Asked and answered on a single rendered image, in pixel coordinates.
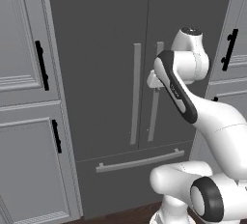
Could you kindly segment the dark grey fridge door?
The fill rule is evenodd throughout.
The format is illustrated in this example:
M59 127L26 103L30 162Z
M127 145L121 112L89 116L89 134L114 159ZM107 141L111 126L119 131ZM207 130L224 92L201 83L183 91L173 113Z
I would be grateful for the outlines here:
M210 60L215 58L229 0L149 0L146 55L143 78L153 69L156 44L172 46L178 30L193 27L203 33L203 46ZM149 138L153 96L158 95L153 138ZM147 84L142 87L139 147L154 148L193 141L196 129L179 114L165 89L154 92Z
M144 52L148 0L50 0L76 160L130 145L134 44Z

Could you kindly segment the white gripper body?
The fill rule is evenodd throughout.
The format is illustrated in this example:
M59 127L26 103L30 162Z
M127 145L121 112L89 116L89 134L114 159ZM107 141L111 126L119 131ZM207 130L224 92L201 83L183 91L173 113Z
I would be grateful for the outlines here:
M151 70L147 79L147 84L152 89L160 89L164 87L163 83L157 78L154 70Z

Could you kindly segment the grey cupboard door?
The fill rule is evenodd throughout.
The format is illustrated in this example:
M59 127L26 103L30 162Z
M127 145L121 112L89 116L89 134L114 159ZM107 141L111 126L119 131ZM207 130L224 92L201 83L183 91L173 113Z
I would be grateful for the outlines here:
M0 106L59 97L46 0L0 0ZM43 87L35 41L41 42L49 91Z
M247 120L247 80L210 82L206 90L206 99L214 98L232 105ZM189 159L207 162L214 174L222 172L199 131L196 131Z
M81 215L61 102L0 108L0 224L63 224Z
M222 71L221 59L226 55L227 36L236 28L238 35L228 69ZM230 0L222 28L216 56L211 70L211 81L247 77L247 0Z

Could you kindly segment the dark grey fridge drawer front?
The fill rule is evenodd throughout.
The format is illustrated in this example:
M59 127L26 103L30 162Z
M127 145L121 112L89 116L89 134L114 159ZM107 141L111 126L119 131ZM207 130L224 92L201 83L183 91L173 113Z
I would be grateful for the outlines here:
M160 165L187 161L191 147L192 141L187 141L77 162L83 216L91 219L161 201L162 197L151 188L151 170ZM124 163L169 154L175 149L184 150L184 156L118 171L96 172L100 162L104 165Z

